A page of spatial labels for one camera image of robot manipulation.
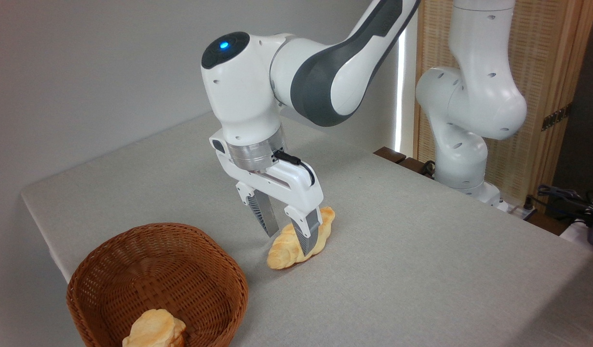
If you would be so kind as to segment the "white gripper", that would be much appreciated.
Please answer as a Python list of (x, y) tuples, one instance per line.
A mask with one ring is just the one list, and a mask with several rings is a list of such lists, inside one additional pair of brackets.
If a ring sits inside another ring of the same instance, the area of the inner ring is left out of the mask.
[(263, 173), (241, 169), (232, 162), (221, 130), (210, 137), (210, 143), (224, 171), (239, 181), (236, 188), (242, 202), (250, 207), (268, 237), (280, 230), (270, 201), (272, 196), (288, 205), (284, 211), (292, 220), (303, 255), (309, 255), (318, 242), (322, 224), (318, 206), (323, 201), (323, 192), (318, 178), (315, 176), (312, 184), (307, 169), (283, 160)]

